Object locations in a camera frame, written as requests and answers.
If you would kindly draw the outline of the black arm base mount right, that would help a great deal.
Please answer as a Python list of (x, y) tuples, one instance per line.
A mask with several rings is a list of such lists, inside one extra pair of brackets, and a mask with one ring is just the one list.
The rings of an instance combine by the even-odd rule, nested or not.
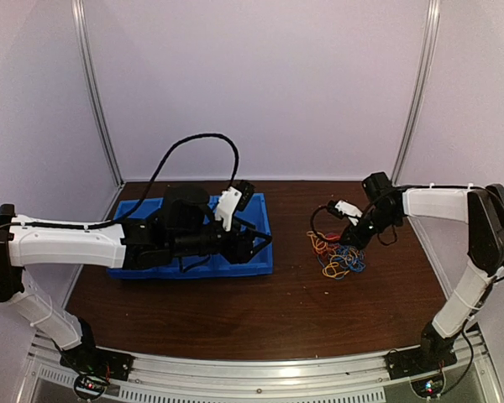
[(384, 356), (384, 359), (390, 379), (401, 379), (439, 371), (445, 366), (458, 362), (454, 353), (446, 353), (438, 359), (426, 358), (420, 347), (406, 350), (392, 349)]

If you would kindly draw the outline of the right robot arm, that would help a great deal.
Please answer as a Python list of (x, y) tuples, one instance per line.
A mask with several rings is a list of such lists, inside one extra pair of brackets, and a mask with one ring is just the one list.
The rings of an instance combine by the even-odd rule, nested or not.
[(362, 182), (369, 204), (359, 209), (346, 201), (332, 201), (328, 208), (349, 225), (341, 233), (343, 245), (363, 250), (371, 239), (404, 218), (435, 218), (462, 222), (467, 228), (467, 264), (444, 306), (422, 331), (414, 352), (415, 365), (433, 369), (451, 349), (464, 325), (484, 305), (504, 269), (504, 186), (405, 185), (395, 186), (384, 172)]

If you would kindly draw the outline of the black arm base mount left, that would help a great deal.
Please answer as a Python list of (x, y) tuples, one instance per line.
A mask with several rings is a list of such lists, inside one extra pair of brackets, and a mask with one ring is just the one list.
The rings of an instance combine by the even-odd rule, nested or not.
[(60, 365), (72, 369), (77, 374), (91, 375), (103, 380), (129, 379), (134, 357), (128, 353), (118, 353), (97, 348), (90, 353), (60, 352)]

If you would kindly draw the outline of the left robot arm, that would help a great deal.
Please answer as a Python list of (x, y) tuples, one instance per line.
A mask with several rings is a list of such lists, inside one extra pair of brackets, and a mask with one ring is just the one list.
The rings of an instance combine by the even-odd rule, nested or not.
[(91, 328), (56, 308), (25, 268), (32, 264), (91, 264), (109, 269), (149, 270), (173, 260), (221, 255), (247, 264), (272, 242), (269, 233), (237, 217), (249, 205), (247, 181), (223, 191), (215, 205), (199, 186), (171, 187), (146, 217), (138, 200), (122, 216), (106, 222), (56, 222), (18, 215), (0, 206), (0, 303), (12, 304), (31, 327), (44, 332), (58, 351), (87, 373), (104, 364)]

